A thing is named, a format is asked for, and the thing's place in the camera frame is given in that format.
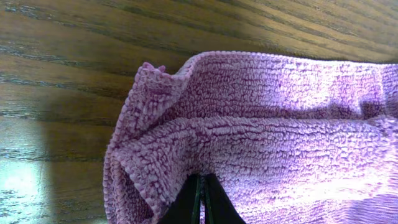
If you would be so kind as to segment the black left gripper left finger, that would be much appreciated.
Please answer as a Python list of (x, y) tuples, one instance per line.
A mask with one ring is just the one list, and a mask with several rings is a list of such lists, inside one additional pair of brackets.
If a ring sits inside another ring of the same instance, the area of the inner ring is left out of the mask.
[(198, 174), (187, 177), (177, 198), (157, 224), (199, 224), (201, 180)]

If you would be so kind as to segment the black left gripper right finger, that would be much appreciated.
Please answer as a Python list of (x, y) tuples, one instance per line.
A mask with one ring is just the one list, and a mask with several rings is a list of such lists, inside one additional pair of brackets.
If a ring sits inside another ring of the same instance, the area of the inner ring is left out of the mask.
[(205, 223), (246, 224), (239, 216), (215, 174), (205, 176)]

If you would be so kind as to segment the pink microfibre cloth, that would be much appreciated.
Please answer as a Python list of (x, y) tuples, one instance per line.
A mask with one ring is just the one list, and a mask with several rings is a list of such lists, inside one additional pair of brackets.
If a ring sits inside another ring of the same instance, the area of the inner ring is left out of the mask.
[(110, 223), (156, 223), (192, 174), (246, 223), (397, 222), (397, 65), (204, 52), (144, 63), (104, 159)]

